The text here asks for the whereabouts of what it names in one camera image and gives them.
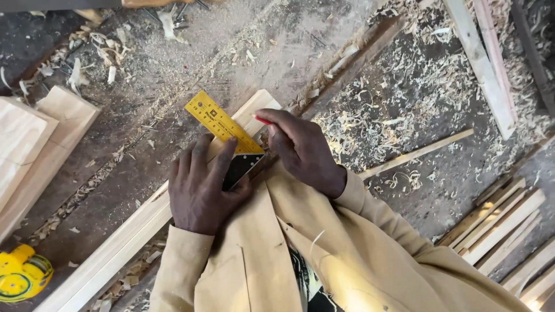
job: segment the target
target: nail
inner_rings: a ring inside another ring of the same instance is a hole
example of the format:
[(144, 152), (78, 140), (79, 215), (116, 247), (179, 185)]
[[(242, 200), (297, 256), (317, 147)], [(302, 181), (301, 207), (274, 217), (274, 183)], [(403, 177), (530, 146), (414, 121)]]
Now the nail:
[(274, 134), (276, 134), (275, 125), (271, 124), (271, 125), (268, 127), (268, 132), (270, 133), (270, 136), (273, 137)]

